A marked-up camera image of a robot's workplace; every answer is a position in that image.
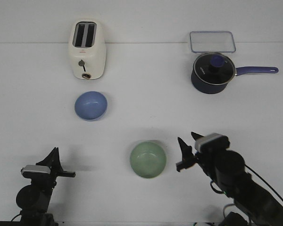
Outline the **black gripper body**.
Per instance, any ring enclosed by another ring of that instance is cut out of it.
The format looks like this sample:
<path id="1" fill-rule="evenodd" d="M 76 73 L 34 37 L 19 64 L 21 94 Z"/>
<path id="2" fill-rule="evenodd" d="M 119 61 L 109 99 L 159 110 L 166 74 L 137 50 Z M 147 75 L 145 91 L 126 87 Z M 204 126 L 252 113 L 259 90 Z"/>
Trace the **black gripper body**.
<path id="1" fill-rule="evenodd" d="M 39 188 L 54 188 L 57 184 L 57 177 L 74 178 L 75 176 L 76 173 L 74 171 L 65 171 L 62 168 L 50 168 L 49 175 L 34 177 L 32 181 Z"/>
<path id="2" fill-rule="evenodd" d="M 195 164 L 198 164 L 207 176 L 216 175 L 215 166 L 211 155 L 199 152 L 197 152 L 195 155 L 190 153 L 185 157 L 183 156 L 182 160 L 176 163 L 176 171 L 180 172 L 181 170 L 188 169 Z"/>

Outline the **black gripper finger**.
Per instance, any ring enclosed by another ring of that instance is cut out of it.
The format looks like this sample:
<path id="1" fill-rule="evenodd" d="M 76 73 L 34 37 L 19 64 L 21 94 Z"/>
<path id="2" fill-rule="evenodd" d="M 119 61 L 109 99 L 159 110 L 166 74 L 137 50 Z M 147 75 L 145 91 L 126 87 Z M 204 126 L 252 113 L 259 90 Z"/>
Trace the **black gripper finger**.
<path id="1" fill-rule="evenodd" d="M 54 147 L 53 150 L 40 162 L 36 163 L 38 166 L 51 166 L 54 160 L 56 148 Z"/>
<path id="2" fill-rule="evenodd" d="M 191 160 L 193 158 L 192 147 L 187 145 L 180 137 L 177 140 L 182 153 L 182 161 Z"/>
<path id="3" fill-rule="evenodd" d="M 54 154 L 53 154 L 53 167 L 54 168 L 61 168 L 58 147 L 55 147 L 53 151 L 54 151 Z"/>
<path id="4" fill-rule="evenodd" d="M 200 134 L 195 133 L 195 132 L 191 132 L 191 136 L 192 136 L 192 138 L 193 138 L 195 141 L 197 141 L 198 139 L 204 137 L 203 135 L 200 135 Z"/>

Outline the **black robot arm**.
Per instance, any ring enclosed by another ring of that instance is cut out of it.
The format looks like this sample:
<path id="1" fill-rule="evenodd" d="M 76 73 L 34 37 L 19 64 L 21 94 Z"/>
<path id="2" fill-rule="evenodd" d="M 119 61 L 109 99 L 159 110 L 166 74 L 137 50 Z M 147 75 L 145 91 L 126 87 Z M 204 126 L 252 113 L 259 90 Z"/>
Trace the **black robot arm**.
<path id="1" fill-rule="evenodd" d="M 191 133 L 195 147 L 177 139 L 182 160 L 176 170 L 188 169 L 198 164 L 203 172 L 218 186 L 215 192 L 233 199 L 234 205 L 258 226 L 283 226 L 283 206 L 262 186 L 253 181 L 243 157 L 229 150 L 230 141 L 225 135 L 207 136 Z"/>
<path id="2" fill-rule="evenodd" d="M 26 165 L 21 175 L 31 183 L 23 187 L 16 196 L 16 204 L 21 209 L 22 226 L 57 226 L 53 214 L 48 213 L 53 189 L 58 177 L 74 178 L 74 171 L 65 171 L 60 163 L 59 149 L 53 150 L 35 165 Z"/>

